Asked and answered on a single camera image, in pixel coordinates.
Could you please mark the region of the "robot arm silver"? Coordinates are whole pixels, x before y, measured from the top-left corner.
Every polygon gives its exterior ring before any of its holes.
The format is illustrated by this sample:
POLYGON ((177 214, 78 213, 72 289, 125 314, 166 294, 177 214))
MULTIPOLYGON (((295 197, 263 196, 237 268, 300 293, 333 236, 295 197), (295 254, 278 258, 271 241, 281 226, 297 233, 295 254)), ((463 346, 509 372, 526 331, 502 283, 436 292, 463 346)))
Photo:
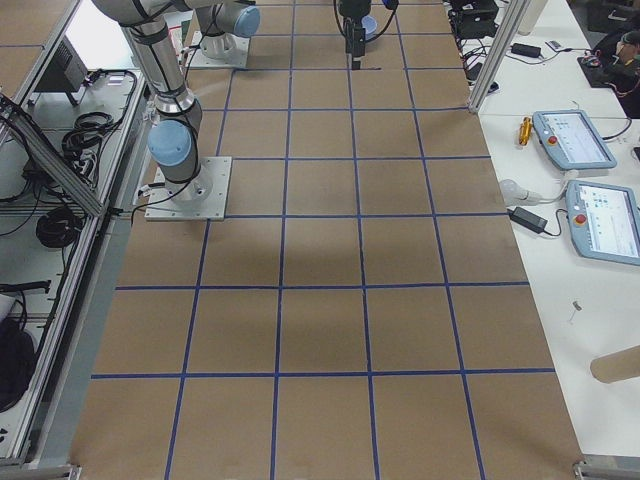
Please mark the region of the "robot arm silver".
POLYGON ((96 8, 115 21, 125 34, 134 58, 154 95, 159 123, 147 145, 165 179, 171 200, 208 193, 209 179, 201 172, 197 149, 202 108, 189 89, 170 38, 166 15, 193 12, 208 57, 235 47, 259 29, 261 15, 254 1, 96 1, 96 8))
POLYGON ((200 27, 200 50, 205 57, 222 59, 236 48, 235 38, 249 39, 261 22, 254 1, 224 1, 195 10, 200 27))

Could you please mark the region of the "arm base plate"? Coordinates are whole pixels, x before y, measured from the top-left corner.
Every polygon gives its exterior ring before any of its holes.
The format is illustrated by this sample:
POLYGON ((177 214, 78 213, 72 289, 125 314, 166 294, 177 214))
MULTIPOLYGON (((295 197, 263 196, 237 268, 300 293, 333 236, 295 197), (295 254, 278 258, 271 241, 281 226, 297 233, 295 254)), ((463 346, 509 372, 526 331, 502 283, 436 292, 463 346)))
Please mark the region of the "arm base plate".
POLYGON ((167 183, 159 167, 154 181, 164 186, 150 193, 150 207, 146 208, 148 221, 223 221, 226 213, 232 158, 229 156, 202 157, 199 175, 178 195, 180 185, 167 183))
POLYGON ((191 69, 244 69, 247 64, 250 39, 231 33, 207 36, 196 30, 189 44, 187 65, 191 69))

